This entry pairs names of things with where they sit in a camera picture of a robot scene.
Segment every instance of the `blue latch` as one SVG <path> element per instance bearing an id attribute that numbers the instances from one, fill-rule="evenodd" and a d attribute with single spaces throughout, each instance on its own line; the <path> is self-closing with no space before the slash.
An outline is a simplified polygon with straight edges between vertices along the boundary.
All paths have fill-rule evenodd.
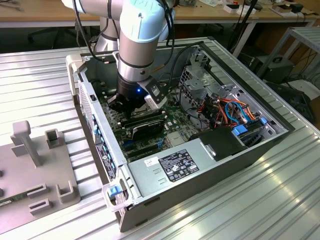
<path id="1" fill-rule="evenodd" d="M 266 125 L 267 124 L 267 119 L 265 119 L 264 117 L 261 117 L 260 118 L 260 122 L 263 124 L 263 125 Z"/>
<path id="2" fill-rule="evenodd" d="M 234 133 L 236 136 L 238 136 L 238 135 L 240 135 L 240 134 L 243 134 L 243 133 L 245 133 L 245 132 L 247 132 L 247 131 L 248 131 L 248 129 L 246 129 L 246 127 L 243 126 L 243 125 L 238 125 L 238 126 L 235 126 L 235 127 L 233 128 L 233 133 Z"/>
<path id="3" fill-rule="evenodd" d="M 115 195 L 122 193 L 122 187 L 119 185 L 112 186 L 107 189 L 107 192 L 108 192 L 110 198 L 113 198 Z"/>
<path id="4" fill-rule="evenodd" d="M 94 125 L 94 127 L 93 127 L 93 133 L 94 133 L 94 134 L 97 134 L 97 132 L 98 132 L 98 125 L 96 124 L 96 125 Z"/>

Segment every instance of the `black cable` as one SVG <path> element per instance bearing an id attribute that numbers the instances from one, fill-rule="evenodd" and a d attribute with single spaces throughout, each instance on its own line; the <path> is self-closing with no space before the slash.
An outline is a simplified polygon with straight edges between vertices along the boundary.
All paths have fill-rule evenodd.
<path id="1" fill-rule="evenodd" d="M 301 45 L 298 46 L 298 47 L 296 48 L 296 50 L 294 50 L 294 52 L 291 54 L 291 56 L 289 57 L 288 60 L 292 59 L 292 57 L 296 54 L 296 52 L 297 52 L 300 48 L 301 48 Z"/>
<path id="2" fill-rule="evenodd" d="M 295 64 L 295 66 L 297 66 L 298 63 L 300 63 L 301 61 L 305 60 L 306 58 L 308 58 L 308 57 L 306 56 L 306 57 L 301 58 L 301 59 Z M 293 69 L 294 69 L 294 68 L 291 68 L 291 70 L 290 70 L 290 72 L 288 73 L 288 75 L 286 76 L 286 78 L 290 78 L 290 77 L 292 77 L 293 75 L 295 75 L 295 74 L 292 74 L 292 75 L 290 76 L 290 74 L 291 74 L 291 72 L 293 71 Z"/>
<path id="3" fill-rule="evenodd" d="M 98 40 L 100 38 L 100 36 L 107 30 L 108 25 L 109 25 L 109 21 L 108 21 L 108 18 L 106 18 L 105 27 L 100 31 L 99 35 L 96 36 L 96 40 Z"/>
<path id="4" fill-rule="evenodd" d="M 164 11 L 165 20 L 166 20 L 166 23 L 168 25 L 168 39 L 166 41 L 167 47 L 169 46 L 169 39 L 171 38 L 171 40 L 172 40 L 170 55 L 169 55 L 168 59 L 163 64 L 164 66 L 166 66 L 169 63 L 169 61 L 170 61 L 170 59 L 171 59 L 171 57 L 172 57 L 172 55 L 174 53 L 176 33 L 175 33 L 174 18 L 172 17 L 172 13 L 171 13 L 171 10 L 169 8 L 169 5 L 166 2 L 166 0 L 162 0 L 162 2 L 164 4 L 165 8 L 167 9 L 167 12 L 169 14 L 170 21 L 171 21 L 171 23 L 170 23 L 169 19 L 168 19 L 168 16 L 166 14 L 166 11 Z"/>
<path id="5" fill-rule="evenodd" d="M 166 45 L 167 47 L 169 47 L 169 41 L 170 41 L 170 36 L 171 36 L 171 24 L 170 24 L 170 20 L 169 20 L 167 14 L 164 14 L 164 18 L 165 18 L 166 24 L 167 24 L 167 26 L 168 26 L 168 37 L 166 38 L 166 43 L 165 43 L 165 45 Z"/>
<path id="6" fill-rule="evenodd" d="M 185 83 L 185 82 L 182 83 L 182 85 L 181 85 L 181 87 L 180 87 L 180 91 L 179 91 L 179 105 L 180 105 L 180 108 L 182 109 L 182 111 L 183 111 L 184 113 L 186 113 L 187 115 L 189 115 L 191 118 L 198 119 L 200 122 L 203 122 L 203 123 L 207 124 L 207 122 L 206 122 L 205 120 L 203 120 L 203 119 L 201 119 L 201 118 L 199 118 L 199 117 L 196 117 L 196 116 L 191 115 L 190 113 L 187 112 L 187 110 L 184 110 L 184 108 L 182 107 L 182 105 L 181 105 L 181 92 L 182 92 L 182 88 L 183 88 L 183 86 L 184 86 L 184 83 Z"/>
<path id="7" fill-rule="evenodd" d="M 246 27 L 246 22 L 247 22 L 247 20 L 248 20 L 248 18 L 249 18 L 249 16 L 250 16 L 252 10 L 254 9 L 254 6 L 256 5 L 257 1 L 258 1 L 258 0 L 252 0 L 251 5 L 250 5 L 247 13 L 245 14 L 245 16 L 244 16 L 241 24 L 239 24 L 239 25 L 237 25 L 237 26 L 235 27 L 234 35 L 231 36 L 230 42 L 229 42 L 229 44 L 228 44 L 228 46 L 227 46 L 227 50 L 228 50 L 228 51 L 230 51 L 230 50 L 233 48 L 235 39 L 237 39 L 237 37 L 238 37 L 239 35 L 241 35 L 241 33 L 243 32 L 244 28 Z"/>
<path id="8" fill-rule="evenodd" d="M 238 24 L 239 24 L 239 22 L 240 22 L 240 19 L 241 19 L 241 17 L 242 17 L 242 13 L 243 13 L 243 11 L 244 11 L 244 8 L 245 8 L 245 3 L 243 2 L 242 10 L 241 10 L 241 13 L 240 13 L 238 22 L 236 23 L 234 30 L 236 30 L 236 27 L 238 26 Z M 231 41 L 231 39 L 232 39 L 232 37 L 233 37 L 234 34 L 235 34 L 235 31 L 232 32 L 232 34 L 231 34 L 231 36 L 230 36 L 230 38 L 229 38 L 228 46 L 230 45 L 230 41 Z"/>
<path id="9" fill-rule="evenodd" d="M 108 62 L 109 60 L 106 58 L 106 59 L 102 59 L 102 58 L 99 58 L 95 55 L 95 53 L 92 51 L 90 45 L 89 45 L 89 42 L 86 38 L 86 34 L 85 34 L 85 31 L 84 31 L 84 27 L 82 26 L 82 23 L 81 23 L 81 20 L 80 20 L 80 17 L 79 17 L 79 12 L 78 12 L 78 8 L 77 8 L 77 4 L 76 4 L 76 0 L 72 0 L 72 3 L 73 3 L 73 9 L 74 9 L 74 13 L 75 13 L 75 19 L 77 21 L 77 23 L 79 24 L 79 30 L 81 32 L 81 35 L 84 39 L 84 42 L 85 42 L 85 45 L 88 47 L 89 49 L 89 52 L 90 54 L 92 55 L 92 57 L 100 62 Z"/>
<path id="10" fill-rule="evenodd" d="M 310 55 L 311 55 L 311 48 L 310 48 L 310 52 L 309 52 L 309 56 L 308 56 L 308 58 L 307 58 L 307 60 L 306 60 L 306 62 L 305 62 L 305 65 L 304 65 L 304 67 L 302 68 L 302 70 L 299 72 L 299 75 L 305 70 L 305 68 L 307 68 L 308 66 L 308 61 L 309 61 L 309 58 L 310 58 Z"/>
<path id="11" fill-rule="evenodd" d="M 118 28 L 117 28 L 117 25 L 116 25 L 116 23 L 115 23 L 115 20 L 112 19 L 112 22 L 113 22 L 113 26 L 114 26 L 115 31 L 116 31 L 116 35 L 118 36 L 118 39 L 120 39 L 119 32 L 118 32 Z"/>
<path id="12" fill-rule="evenodd" d="M 190 47 L 194 46 L 194 45 L 199 45 L 199 44 L 203 44 L 204 41 L 197 41 L 197 42 L 194 42 L 194 43 L 189 43 L 188 45 L 186 45 L 181 51 L 179 51 L 179 53 L 175 56 L 174 58 L 174 61 L 172 63 L 172 67 L 171 67 L 171 71 L 170 71 L 170 77 L 169 77 L 169 82 L 168 82 L 168 87 L 167 87 L 167 90 L 169 92 L 170 90 L 170 87 L 171 87 L 171 80 L 172 80 L 172 77 L 174 75 L 174 70 L 175 70 L 175 66 L 177 64 L 177 61 L 178 61 L 178 58 L 180 57 L 180 55 L 187 49 L 189 49 Z"/>

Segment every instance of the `gray post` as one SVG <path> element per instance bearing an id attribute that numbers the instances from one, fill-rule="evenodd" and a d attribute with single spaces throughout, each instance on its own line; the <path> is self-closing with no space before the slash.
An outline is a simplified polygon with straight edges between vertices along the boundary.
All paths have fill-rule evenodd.
<path id="1" fill-rule="evenodd" d="M 30 154 L 30 157 L 34 163 L 35 167 L 41 166 L 40 157 L 36 150 L 34 143 L 30 138 L 31 128 L 28 121 L 19 121 L 12 124 L 13 125 L 13 135 L 16 138 L 20 138 L 22 143 L 24 144 L 26 150 Z"/>

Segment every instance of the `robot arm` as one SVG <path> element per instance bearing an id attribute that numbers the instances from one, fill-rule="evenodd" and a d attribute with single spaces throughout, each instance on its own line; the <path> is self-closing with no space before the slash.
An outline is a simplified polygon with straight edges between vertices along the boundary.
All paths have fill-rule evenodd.
<path id="1" fill-rule="evenodd" d="M 74 0 L 62 0 L 65 6 L 74 7 Z M 163 31 L 165 7 L 157 0 L 75 0 L 79 12 L 104 18 L 110 40 L 119 34 L 117 93 L 108 100 L 110 108 L 131 115 L 145 102 L 152 109 L 160 108 L 165 94 L 150 74 L 159 37 Z"/>

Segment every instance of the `blue cable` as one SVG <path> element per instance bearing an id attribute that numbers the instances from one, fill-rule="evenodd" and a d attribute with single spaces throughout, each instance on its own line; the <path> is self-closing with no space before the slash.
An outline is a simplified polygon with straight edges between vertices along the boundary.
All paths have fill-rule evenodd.
<path id="1" fill-rule="evenodd" d="M 235 105 L 241 110 L 244 118 L 245 118 L 248 122 L 251 122 L 250 117 L 245 113 L 245 111 L 243 110 L 242 106 L 241 106 L 239 103 L 234 102 L 234 101 L 230 101 L 230 102 L 228 102 L 228 103 L 225 105 L 225 113 L 226 113 L 226 115 L 228 116 L 228 118 L 230 118 L 231 120 L 235 121 L 238 125 L 240 124 L 235 118 L 232 118 L 232 117 L 229 115 L 228 104 L 235 104 Z"/>
<path id="2" fill-rule="evenodd" d="M 228 104 L 230 104 L 230 103 L 231 103 L 231 102 L 228 102 L 228 103 L 225 105 L 225 108 L 224 108 L 225 113 L 226 113 L 226 115 L 227 115 L 228 118 L 230 118 L 231 120 L 235 121 L 235 122 L 239 125 L 240 123 L 238 122 L 238 120 L 235 119 L 235 118 L 233 118 L 233 117 L 231 117 L 231 116 L 229 115 Z"/>

